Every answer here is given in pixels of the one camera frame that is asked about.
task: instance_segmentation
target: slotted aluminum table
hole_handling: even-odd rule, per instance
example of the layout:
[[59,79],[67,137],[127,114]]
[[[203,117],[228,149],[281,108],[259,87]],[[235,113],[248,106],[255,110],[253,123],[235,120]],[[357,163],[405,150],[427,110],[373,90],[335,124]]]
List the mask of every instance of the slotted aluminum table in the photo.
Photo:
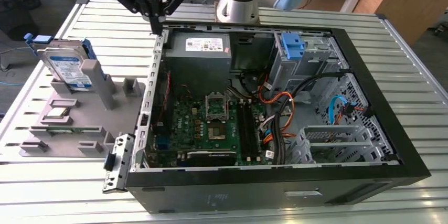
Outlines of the slotted aluminum table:
[[[171,20],[215,20],[213,6],[184,4]],[[260,9],[263,24],[344,28],[379,83],[432,177],[395,188],[353,206],[295,210],[149,215],[129,193],[101,194],[101,159],[31,158],[19,155],[52,87],[43,63],[0,124],[0,215],[35,223],[67,222],[259,222],[443,223],[448,221],[448,95],[387,20],[369,14]],[[93,44],[115,80],[144,80],[152,65],[155,36],[140,15],[109,0],[80,0],[57,38]]]

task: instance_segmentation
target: motherboard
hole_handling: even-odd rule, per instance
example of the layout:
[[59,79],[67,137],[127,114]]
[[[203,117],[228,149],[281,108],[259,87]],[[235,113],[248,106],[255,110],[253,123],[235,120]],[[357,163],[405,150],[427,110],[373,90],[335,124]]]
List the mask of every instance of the motherboard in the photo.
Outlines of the motherboard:
[[220,93],[177,100],[171,133],[156,136],[159,167],[264,164],[256,129],[264,113],[263,104]]

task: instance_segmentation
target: black plastic frame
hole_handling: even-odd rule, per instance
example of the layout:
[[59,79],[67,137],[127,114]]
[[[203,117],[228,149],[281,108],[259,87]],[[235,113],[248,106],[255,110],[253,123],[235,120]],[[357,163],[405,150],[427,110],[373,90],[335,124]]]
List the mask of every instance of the black plastic frame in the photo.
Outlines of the black plastic frame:
[[375,190],[372,194],[360,196],[353,202],[384,191],[387,188],[409,185],[431,176],[429,170],[412,145],[404,128],[397,120],[392,108],[385,100],[381,90],[375,82],[372,74],[357,53],[353,43],[344,29],[315,28],[300,26],[273,26],[248,25],[224,23],[197,23],[197,22],[165,22],[168,28],[196,32],[196,26],[207,27],[244,27],[251,32],[257,32],[259,28],[271,28],[283,31],[312,30],[329,32],[335,38],[345,60],[351,66],[355,78],[360,84],[367,100],[372,106],[373,114],[379,120],[387,138],[391,140],[400,165],[383,166],[355,166],[355,167],[320,167],[320,168],[272,168],[253,170],[219,170],[185,172],[183,170],[167,172],[131,172],[127,180],[127,188],[131,187],[169,187],[187,185],[219,185],[219,184],[245,184],[245,183],[279,183],[300,182],[309,180],[347,180],[371,179],[373,183],[387,182],[388,186],[381,190]]

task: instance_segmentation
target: green motherboard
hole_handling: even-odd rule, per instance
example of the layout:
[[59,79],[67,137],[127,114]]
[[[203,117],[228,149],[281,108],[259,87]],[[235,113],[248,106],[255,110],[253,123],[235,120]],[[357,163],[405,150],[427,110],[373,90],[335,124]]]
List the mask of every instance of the green motherboard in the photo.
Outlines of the green motherboard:
[[[171,136],[157,136],[159,165],[161,167],[179,167],[181,154],[192,151],[236,152],[235,165],[261,165],[264,159],[241,156],[240,129],[244,127],[237,121],[239,101],[223,102],[211,100],[208,108],[205,100],[184,99],[175,102]],[[212,114],[228,111],[227,120],[207,120],[207,112]],[[264,114],[265,107],[259,103],[251,105],[255,127],[259,126],[259,116]]]

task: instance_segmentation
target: label sticker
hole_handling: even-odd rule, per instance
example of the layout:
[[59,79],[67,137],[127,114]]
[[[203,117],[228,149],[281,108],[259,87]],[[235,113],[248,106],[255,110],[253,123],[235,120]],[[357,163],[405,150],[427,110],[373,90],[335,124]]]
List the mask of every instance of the label sticker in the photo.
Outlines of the label sticker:
[[71,87],[84,89],[92,86],[89,77],[81,72],[81,62],[76,57],[51,56],[49,59],[56,72]]
[[271,151],[265,151],[267,153],[265,153],[265,157],[267,158],[269,158],[269,159],[273,159],[273,152],[271,152]]
[[264,86],[264,87],[265,87],[268,90],[271,90],[271,89],[272,89],[272,85],[271,85],[271,84],[268,84],[267,82],[264,82],[263,86]]
[[285,191],[287,197],[323,196],[319,191]]
[[188,38],[185,51],[223,52],[223,39],[219,38]]

